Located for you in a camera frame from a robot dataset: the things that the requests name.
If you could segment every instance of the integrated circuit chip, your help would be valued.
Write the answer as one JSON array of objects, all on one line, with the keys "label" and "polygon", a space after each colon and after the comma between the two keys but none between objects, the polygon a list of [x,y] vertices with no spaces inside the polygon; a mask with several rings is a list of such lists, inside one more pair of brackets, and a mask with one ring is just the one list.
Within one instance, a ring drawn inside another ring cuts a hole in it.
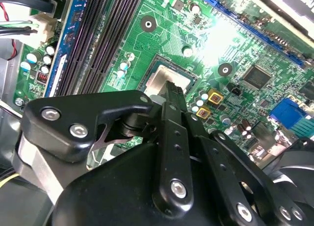
[{"label": "integrated circuit chip", "polygon": [[302,89],[299,90],[300,94],[303,94],[310,100],[314,100],[314,83],[308,81]]},{"label": "integrated circuit chip", "polygon": [[195,24],[199,24],[201,22],[201,20],[202,19],[200,17],[196,16],[195,19],[194,19],[194,23]]},{"label": "integrated circuit chip", "polygon": [[196,80],[196,75],[156,55],[137,89],[144,91],[148,96],[157,95],[166,81],[170,81],[181,87],[185,94]]},{"label": "integrated circuit chip", "polygon": [[271,75],[258,66],[253,66],[244,75],[243,82],[254,89],[260,90],[271,79]]},{"label": "integrated circuit chip", "polygon": [[75,12],[72,16],[71,23],[74,24],[75,22],[77,22],[80,16],[81,16],[81,12]]},{"label": "integrated circuit chip", "polygon": [[267,100],[264,100],[262,103],[261,103],[261,107],[267,107],[269,105],[269,101]]}]

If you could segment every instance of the chipset chip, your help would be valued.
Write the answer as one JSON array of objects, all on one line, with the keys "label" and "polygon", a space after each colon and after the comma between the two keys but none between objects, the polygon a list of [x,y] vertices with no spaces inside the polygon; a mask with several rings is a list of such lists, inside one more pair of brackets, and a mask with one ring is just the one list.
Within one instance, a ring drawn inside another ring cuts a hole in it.
[{"label": "chipset chip", "polygon": [[181,87],[183,93],[186,94],[196,79],[196,75],[164,57],[156,55],[137,89],[144,91],[147,96],[157,95],[166,81],[170,81]]},{"label": "chipset chip", "polygon": [[244,75],[243,81],[250,87],[260,90],[271,79],[271,75],[258,66],[253,66]]}]

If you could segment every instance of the black ram slot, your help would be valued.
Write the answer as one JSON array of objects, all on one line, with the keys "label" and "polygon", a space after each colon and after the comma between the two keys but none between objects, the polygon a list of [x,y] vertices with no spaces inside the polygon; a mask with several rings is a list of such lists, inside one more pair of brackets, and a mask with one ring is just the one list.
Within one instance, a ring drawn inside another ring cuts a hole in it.
[{"label": "black ram slot", "polygon": [[93,68],[95,65],[95,61],[97,61],[97,59],[100,60],[99,57],[101,57],[102,53],[106,49],[107,42],[111,38],[112,31],[115,29],[116,23],[119,18],[119,13],[121,13],[125,1],[126,0],[114,0],[112,9],[109,12],[103,32],[98,41],[99,43],[96,46],[95,53],[92,55],[85,76],[83,77],[81,83],[82,86],[79,90],[79,94],[86,94],[89,87],[88,85],[90,85],[92,83],[92,80],[94,79],[95,71],[93,70]]},{"label": "black ram slot", "polygon": [[115,7],[111,10],[111,18],[108,18],[108,28],[95,56],[87,69],[86,77],[83,80],[81,93],[98,92],[108,70],[112,64],[124,35],[133,19],[141,0],[115,0]]},{"label": "black ram slot", "polygon": [[74,86],[78,80],[80,69],[89,53],[97,27],[102,19],[109,0],[90,0],[87,3],[87,11],[82,17],[82,24],[79,27],[79,34],[76,44],[68,60],[66,75],[63,77],[60,95],[73,94]]}]

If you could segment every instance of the electrolytic capacitor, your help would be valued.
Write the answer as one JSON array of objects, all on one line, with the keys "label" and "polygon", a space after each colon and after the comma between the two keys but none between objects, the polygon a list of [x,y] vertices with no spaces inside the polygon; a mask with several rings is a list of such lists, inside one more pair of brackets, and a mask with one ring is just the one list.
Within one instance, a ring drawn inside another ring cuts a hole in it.
[{"label": "electrolytic capacitor", "polygon": [[238,131],[243,135],[247,135],[247,131],[245,130],[244,126],[242,124],[238,124],[237,126]]},{"label": "electrolytic capacitor", "polygon": [[118,78],[124,78],[126,76],[127,70],[119,70],[117,71]]},{"label": "electrolytic capacitor", "polygon": [[29,63],[29,62],[22,62],[20,64],[20,67],[24,70],[24,71],[29,71],[31,69],[34,69],[35,68],[35,65],[34,63]]},{"label": "electrolytic capacitor", "polygon": [[221,121],[221,123],[224,125],[224,126],[230,126],[231,124],[231,120],[230,120],[230,117],[226,114],[224,115],[221,115],[219,117],[219,120]]},{"label": "electrolytic capacitor", "polygon": [[195,102],[191,103],[190,105],[192,112],[198,112],[199,107],[197,106],[197,104]]},{"label": "electrolytic capacitor", "polygon": [[198,14],[201,12],[201,8],[197,3],[192,3],[189,9],[193,14]]},{"label": "electrolytic capacitor", "polygon": [[129,69],[129,67],[131,66],[131,62],[124,60],[122,61],[122,63],[120,63],[120,69],[123,71],[126,71],[127,69]]},{"label": "electrolytic capacitor", "polygon": [[200,92],[198,92],[198,94],[201,96],[202,100],[208,100],[208,94],[206,93],[205,90],[200,90]]},{"label": "electrolytic capacitor", "polygon": [[45,55],[43,57],[43,62],[46,65],[51,65],[52,64],[52,57],[50,55]]},{"label": "electrolytic capacitor", "polygon": [[232,131],[233,131],[232,129],[227,128],[227,129],[225,129],[224,133],[226,135],[231,135]]},{"label": "electrolytic capacitor", "polygon": [[56,50],[56,48],[57,48],[57,44],[58,44],[58,42],[55,41],[55,42],[51,43],[50,45],[47,45],[47,47],[46,47],[46,53],[47,53],[48,55],[50,55],[50,56],[53,56],[53,55],[55,54],[55,50]]},{"label": "electrolytic capacitor", "polygon": [[49,73],[49,71],[50,71],[50,68],[49,67],[47,67],[47,66],[42,66],[41,68],[40,68],[40,71],[43,73],[43,74],[48,74]]},{"label": "electrolytic capacitor", "polygon": [[182,48],[182,54],[184,57],[189,58],[193,55],[193,50],[190,46],[185,46]]},{"label": "electrolytic capacitor", "polygon": [[247,134],[246,134],[246,138],[247,138],[247,139],[252,138],[252,134],[251,134],[251,132],[247,132]]},{"label": "electrolytic capacitor", "polygon": [[250,131],[252,129],[252,126],[247,119],[243,119],[241,123],[244,126],[245,130]]},{"label": "electrolytic capacitor", "polygon": [[196,102],[196,105],[199,107],[204,105],[204,101],[202,100],[200,96],[195,97],[195,102]]},{"label": "electrolytic capacitor", "polygon": [[32,53],[28,53],[26,55],[26,59],[30,63],[37,63],[42,58],[42,54],[39,51],[33,51]]}]

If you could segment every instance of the mounting hole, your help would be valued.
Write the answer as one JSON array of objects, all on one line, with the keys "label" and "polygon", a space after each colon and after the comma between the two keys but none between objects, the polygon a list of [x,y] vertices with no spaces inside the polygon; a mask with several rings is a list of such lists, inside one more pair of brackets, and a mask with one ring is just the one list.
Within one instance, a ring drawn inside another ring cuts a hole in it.
[{"label": "mounting hole", "polygon": [[224,164],[220,164],[220,168],[221,168],[223,171],[226,171],[226,170],[227,170],[227,167],[226,167]]},{"label": "mounting hole", "polygon": [[153,132],[156,131],[156,129],[157,129],[156,126],[150,126],[150,127],[149,127],[149,132],[150,132],[150,133],[153,133]]},{"label": "mounting hole", "polygon": [[219,138],[221,138],[222,140],[226,140],[226,137],[225,137],[223,134],[219,133],[218,136],[219,136]]},{"label": "mounting hole", "polygon": [[253,194],[253,191],[252,191],[252,189],[249,187],[249,185],[247,185],[245,182],[243,182],[243,181],[241,181],[241,185],[242,185],[242,187],[246,190],[246,191],[248,191],[250,194]]},{"label": "mounting hole", "polygon": [[198,119],[197,119],[197,116],[195,116],[194,114],[191,115],[191,118],[192,118],[193,120],[195,120],[195,121],[198,120]]},{"label": "mounting hole", "polygon": [[147,98],[146,98],[145,96],[141,96],[141,100],[142,100],[143,102],[148,102],[148,100],[147,100]]},{"label": "mounting hole", "polygon": [[176,148],[176,150],[178,150],[178,151],[181,151],[181,150],[182,150],[181,146],[178,145],[178,144],[175,144],[175,148]]},{"label": "mounting hole", "polygon": [[141,19],[141,28],[144,32],[153,32],[157,28],[156,19],[153,16],[144,16]]},{"label": "mounting hole", "polygon": [[151,28],[152,27],[152,22],[151,21],[146,21],[145,27]]},{"label": "mounting hole", "polygon": [[229,68],[223,68],[223,69],[222,69],[222,72],[223,72],[223,73],[227,73],[228,71],[229,71]]},{"label": "mounting hole", "polygon": [[170,107],[172,110],[175,110],[175,111],[177,110],[177,108],[176,108],[174,105],[172,105],[172,104],[169,105],[169,107]]}]

